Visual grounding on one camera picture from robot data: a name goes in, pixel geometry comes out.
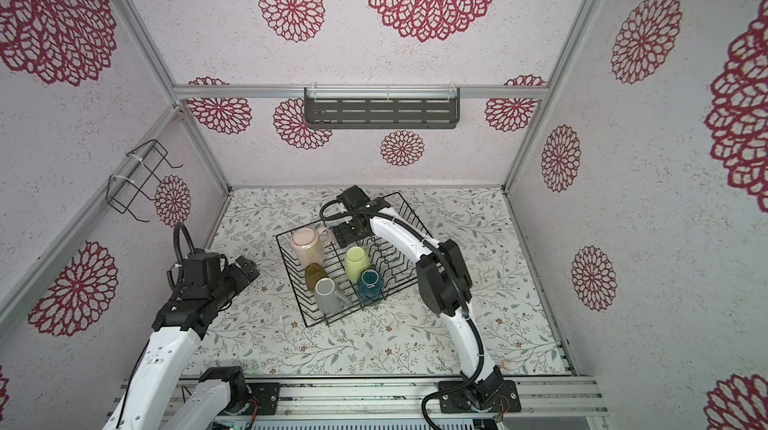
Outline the light green mug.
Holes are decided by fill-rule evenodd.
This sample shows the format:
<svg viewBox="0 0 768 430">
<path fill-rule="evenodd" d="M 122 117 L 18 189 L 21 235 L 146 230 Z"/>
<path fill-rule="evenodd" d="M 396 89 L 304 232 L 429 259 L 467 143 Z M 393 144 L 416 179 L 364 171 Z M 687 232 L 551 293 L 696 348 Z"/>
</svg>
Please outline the light green mug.
<svg viewBox="0 0 768 430">
<path fill-rule="evenodd" d="M 343 267 L 349 281 L 356 285 L 362 273 L 371 267 L 368 249 L 361 246 L 350 247 L 345 253 Z"/>
</svg>

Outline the pink purple mug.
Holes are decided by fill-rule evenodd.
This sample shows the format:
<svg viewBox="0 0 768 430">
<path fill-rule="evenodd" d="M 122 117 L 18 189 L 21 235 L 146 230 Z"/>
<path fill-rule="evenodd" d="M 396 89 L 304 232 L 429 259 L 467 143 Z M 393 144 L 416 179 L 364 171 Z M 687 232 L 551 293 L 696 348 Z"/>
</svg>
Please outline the pink purple mug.
<svg viewBox="0 0 768 430">
<path fill-rule="evenodd" d="M 326 246 L 330 242 L 330 230 L 327 227 L 302 227 L 292 233 L 290 245 L 294 250 L 302 269 L 312 264 L 323 266 L 326 259 Z"/>
</svg>

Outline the black wire dish rack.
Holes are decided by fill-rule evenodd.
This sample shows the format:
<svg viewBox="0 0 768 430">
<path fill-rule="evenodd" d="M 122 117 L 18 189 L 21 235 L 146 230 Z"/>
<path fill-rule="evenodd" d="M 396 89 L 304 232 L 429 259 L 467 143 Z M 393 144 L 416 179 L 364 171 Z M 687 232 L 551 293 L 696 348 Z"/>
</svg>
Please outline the black wire dish rack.
<svg viewBox="0 0 768 430">
<path fill-rule="evenodd" d="M 316 220 L 276 236 L 306 327 L 330 325 L 417 283 L 413 261 L 366 217 Z"/>
</svg>

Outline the dark green mug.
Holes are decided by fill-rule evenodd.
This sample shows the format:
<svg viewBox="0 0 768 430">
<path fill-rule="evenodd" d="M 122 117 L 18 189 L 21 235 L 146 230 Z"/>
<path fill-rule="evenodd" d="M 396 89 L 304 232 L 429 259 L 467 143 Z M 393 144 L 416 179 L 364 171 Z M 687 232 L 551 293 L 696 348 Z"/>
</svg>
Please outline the dark green mug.
<svg viewBox="0 0 768 430">
<path fill-rule="evenodd" d="M 366 269 L 360 275 L 358 294 L 359 301 L 363 306 L 375 305 L 384 298 L 381 277 L 375 269 Z"/>
</svg>

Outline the amber glass cup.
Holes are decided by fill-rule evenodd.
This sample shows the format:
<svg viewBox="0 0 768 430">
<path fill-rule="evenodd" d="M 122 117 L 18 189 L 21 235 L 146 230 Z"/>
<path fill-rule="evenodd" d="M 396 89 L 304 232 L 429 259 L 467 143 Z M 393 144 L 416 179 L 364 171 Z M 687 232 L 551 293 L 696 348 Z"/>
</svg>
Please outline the amber glass cup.
<svg viewBox="0 0 768 430">
<path fill-rule="evenodd" d="M 314 292 L 317 283 L 327 277 L 325 268 L 318 263 L 311 263 L 304 270 L 304 280 L 309 292 Z"/>
</svg>

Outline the cream grey mug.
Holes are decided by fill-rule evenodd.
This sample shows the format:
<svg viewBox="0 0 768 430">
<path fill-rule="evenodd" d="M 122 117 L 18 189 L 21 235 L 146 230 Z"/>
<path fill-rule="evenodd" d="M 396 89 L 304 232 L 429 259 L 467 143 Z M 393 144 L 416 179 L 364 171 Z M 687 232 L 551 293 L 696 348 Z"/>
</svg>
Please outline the cream grey mug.
<svg viewBox="0 0 768 430">
<path fill-rule="evenodd" d="M 327 317 L 349 308 L 351 300 L 337 287 L 329 277 L 317 281 L 314 289 L 315 300 L 319 310 Z"/>
</svg>

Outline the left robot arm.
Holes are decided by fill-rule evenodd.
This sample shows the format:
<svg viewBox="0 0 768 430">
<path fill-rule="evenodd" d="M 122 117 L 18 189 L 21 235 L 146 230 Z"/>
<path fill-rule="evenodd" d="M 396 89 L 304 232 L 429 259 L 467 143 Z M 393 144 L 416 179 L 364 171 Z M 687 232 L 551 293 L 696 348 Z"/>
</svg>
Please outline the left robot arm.
<svg viewBox="0 0 768 430">
<path fill-rule="evenodd" d="M 241 367 L 212 367 L 199 377 L 182 407 L 165 418 L 177 383 L 209 326 L 259 276 L 252 260 L 240 256 L 230 263 L 219 253 L 190 254 L 177 267 L 172 296 L 156 315 L 153 333 L 106 429 L 207 429 L 219 414 L 237 414 L 251 403 Z"/>
</svg>

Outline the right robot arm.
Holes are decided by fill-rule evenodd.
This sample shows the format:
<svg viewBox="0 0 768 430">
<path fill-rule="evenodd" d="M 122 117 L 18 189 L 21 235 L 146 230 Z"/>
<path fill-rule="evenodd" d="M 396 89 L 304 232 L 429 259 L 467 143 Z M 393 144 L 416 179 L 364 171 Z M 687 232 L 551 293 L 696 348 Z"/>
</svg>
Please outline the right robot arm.
<svg viewBox="0 0 768 430">
<path fill-rule="evenodd" d="M 457 351 L 463 382 L 450 391 L 463 392 L 481 406 L 498 393 L 503 376 L 485 349 L 474 320 L 472 280 L 459 246 L 452 240 L 439 241 L 407 223 L 385 206 L 366 204 L 359 209 L 334 215 L 322 213 L 339 243 L 352 243 L 376 236 L 392 244 L 416 269 L 419 295 L 425 305 L 443 321 Z"/>
</svg>

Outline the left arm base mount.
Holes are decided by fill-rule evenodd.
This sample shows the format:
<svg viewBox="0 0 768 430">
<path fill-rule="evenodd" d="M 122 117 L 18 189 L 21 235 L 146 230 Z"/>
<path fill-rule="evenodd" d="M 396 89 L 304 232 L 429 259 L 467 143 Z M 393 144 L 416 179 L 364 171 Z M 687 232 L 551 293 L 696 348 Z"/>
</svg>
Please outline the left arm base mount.
<svg viewBox="0 0 768 430">
<path fill-rule="evenodd" d="M 229 391 L 224 413 L 250 416 L 276 414 L 281 389 L 279 383 L 248 383 L 240 366 L 209 368 L 198 379 L 199 384 L 218 381 L 223 382 L 224 388 Z"/>
</svg>

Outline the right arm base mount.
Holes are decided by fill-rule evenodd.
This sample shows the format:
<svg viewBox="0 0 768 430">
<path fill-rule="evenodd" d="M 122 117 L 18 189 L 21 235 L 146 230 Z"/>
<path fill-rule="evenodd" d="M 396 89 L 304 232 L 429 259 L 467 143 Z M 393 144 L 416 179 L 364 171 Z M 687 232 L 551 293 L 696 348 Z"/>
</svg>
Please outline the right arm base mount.
<svg viewBox="0 0 768 430">
<path fill-rule="evenodd" d="M 463 390 L 440 397 L 442 413 L 519 413 L 522 410 L 516 384 L 495 365 L 490 376 Z"/>
</svg>

